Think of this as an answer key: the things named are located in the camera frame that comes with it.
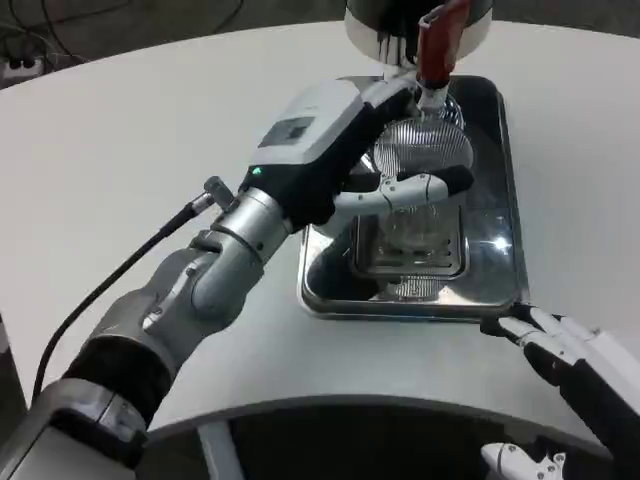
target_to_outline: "metal tray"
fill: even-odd
[[[298,288],[317,316],[475,321],[528,300],[502,96],[489,80],[472,76],[454,77],[450,92],[473,144],[475,184],[461,201],[460,222],[447,248],[411,270],[402,252],[391,263],[364,254],[358,239],[376,228],[377,217],[354,221],[338,238],[307,228]],[[394,273],[398,264],[405,267],[402,275]]]

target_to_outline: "black cable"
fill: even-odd
[[[49,33],[51,34],[51,37],[53,37],[53,39],[60,46],[62,51],[67,55],[69,55],[69,57],[72,60],[75,60],[76,63],[83,63],[82,59],[78,58],[78,56],[75,55],[74,53],[71,53],[71,51],[67,48],[67,46],[64,43],[62,43],[62,40],[60,40],[60,37],[58,37],[58,34],[56,33],[56,29],[53,25],[53,22],[51,21],[51,17],[49,16],[49,10],[47,9],[47,0],[40,0],[40,8],[42,9],[42,14],[44,15],[44,19],[46,21],[47,28],[49,29]]]
[[[109,287],[111,287],[120,277],[122,277],[131,267],[133,267],[138,260],[144,257],[153,247],[160,243],[163,239],[178,230],[181,226],[187,223],[198,214],[193,209],[193,204],[188,203],[180,210],[171,220],[162,226],[158,232],[147,240],[138,250],[136,250],[125,262],[120,265],[111,275],[109,275],[100,285],[98,285],[85,299],[78,305],[73,312],[62,322],[58,329],[54,332],[47,343],[47,346],[42,353],[40,363],[38,364],[38,371],[36,372],[36,379],[33,384],[33,396],[31,403],[35,403],[40,391],[42,390],[42,384],[44,382],[44,375],[47,371],[47,365],[51,360],[51,355],[56,348],[56,345],[62,338],[62,335],[69,329],[71,325],[82,315],[82,313],[91,306]]]
[[[211,35],[215,35],[220,32],[223,28],[229,25],[234,18],[236,18],[236,16],[240,13],[240,10],[242,10],[242,7],[244,7],[244,1],[245,0],[238,0],[238,3],[236,4],[236,7],[233,9],[233,11],[229,15],[227,15],[227,17],[222,20],[216,28],[211,31]]]
[[[99,10],[92,10],[86,13],[76,13],[73,15],[68,15],[66,17],[56,18],[56,19],[53,19],[51,23],[53,23],[54,25],[63,25],[65,23],[73,22],[76,20],[84,20],[85,18],[95,17],[98,15],[103,15],[105,13],[115,12],[116,10],[120,10],[121,8],[125,8],[130,5],[133,5],[133,1],[134,0],[126,0],[116,5],[112,5],[106,8],[101,8]],[[31,25],[29,28],[35,33],[41,33],[43,30],[46,32],[49,31],[47,22],[35,23]],[[21,33],[17,32],[17,33],[11,34],[10,36],[17,37],[18,35],[21,35]]]
[[[38,50],[40,51],[40,54],[42,55],[42,57],[44,59],[45,65],[47,65],[47,64],[51,65],[51,62],[49,61],[49,58],[47,57],[47,45],[46,45],[46,43],[42,39],[38,38],[37,36],[34,36],[34,32],[31,29],[31,27],[27,26],[22,21],[22,18],[20,18],[20,15],[18,15],[18,12],[16,11],[16,7],[15,7],[14,1],[15,0],[8,0],[8,2],[7,2],[8,6],[9,6],[9,13],[11,14],[11,17],[13,18],[13,21],[16,23],[16,25],[19,28],[24,30],[24,32],[23,32],[24,35],[26,35],[27,38],[31,39],[32,42],[36,42],[38,40],[40,40],[42,42],[41,46],[39,48],[38,47],[36,47],[36,48],[38,48]]]

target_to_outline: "white table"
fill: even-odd
[[[637,40],[495,22],[458,68],[492,79],[507,102],[533,300],[606,327],[636,355],[640,66],[621,62],[639,57]],[[164,45],[0,92],[0,309],[24,391],[67,313],[208,176],[237,185],[298,91],[380,72],[341,23],[324,23]],[[197,231],[180,231],[98,301],[47,380],[118,296]],[[296,298],[299,244],[285,243],[238,320],[190,358],[155,435],[276,405],[397,401],[595,444],[518,350],[477,326],[311,317]]]

